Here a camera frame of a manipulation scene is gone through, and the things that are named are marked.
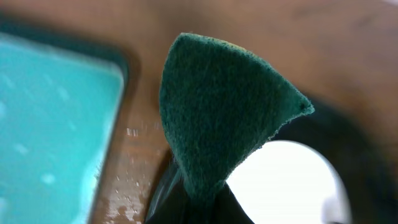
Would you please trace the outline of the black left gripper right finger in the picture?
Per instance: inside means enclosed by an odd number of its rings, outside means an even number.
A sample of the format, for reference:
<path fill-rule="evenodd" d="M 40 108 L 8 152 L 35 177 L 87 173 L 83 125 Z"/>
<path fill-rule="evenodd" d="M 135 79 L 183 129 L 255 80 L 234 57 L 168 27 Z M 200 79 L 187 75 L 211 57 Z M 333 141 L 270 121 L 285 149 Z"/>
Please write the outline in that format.
<path fill-rule="evenodd" d="M 228 184 L 224 185 L 215 198 L 214 224 L 254 224 L 240 206 Z"/>

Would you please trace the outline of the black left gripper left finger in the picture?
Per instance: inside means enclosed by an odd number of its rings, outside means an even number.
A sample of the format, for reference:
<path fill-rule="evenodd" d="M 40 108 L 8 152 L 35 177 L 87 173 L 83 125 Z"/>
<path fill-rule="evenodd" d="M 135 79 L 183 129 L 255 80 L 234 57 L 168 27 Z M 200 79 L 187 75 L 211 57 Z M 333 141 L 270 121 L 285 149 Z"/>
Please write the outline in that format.
<path fill-rule="evenodd" d="M 145 224 L 182 224 L 185 219 L 187 194 L 183 187 L 181 171 L 172 161 L 152 196 Z"/>

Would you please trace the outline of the white pink plate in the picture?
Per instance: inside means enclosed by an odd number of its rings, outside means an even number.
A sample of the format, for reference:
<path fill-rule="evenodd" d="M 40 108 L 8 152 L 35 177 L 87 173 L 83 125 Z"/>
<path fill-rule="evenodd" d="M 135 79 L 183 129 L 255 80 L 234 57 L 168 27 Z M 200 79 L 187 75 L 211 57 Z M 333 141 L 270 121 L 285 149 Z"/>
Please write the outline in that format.
<path fill-rule="evenodd" d="M 348 194 L 336 169 L 302 143 L 266 143 L 238 165 L 226 182 L 257 224 L 353 222 Z"/>

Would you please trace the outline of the green yellow sponge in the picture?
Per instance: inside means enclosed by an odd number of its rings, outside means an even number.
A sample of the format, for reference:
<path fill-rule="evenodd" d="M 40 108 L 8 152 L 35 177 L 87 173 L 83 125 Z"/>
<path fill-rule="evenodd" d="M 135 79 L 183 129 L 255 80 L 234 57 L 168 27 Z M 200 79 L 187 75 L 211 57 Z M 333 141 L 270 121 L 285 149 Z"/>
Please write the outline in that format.
<path fill-rule="evenodd" d="M 162 72 L 165 137 L 194 201 L 209 201 L 248 155 L 286 123 L 313 113 L 311 102 L 252 52 L 182 33 Z"/>

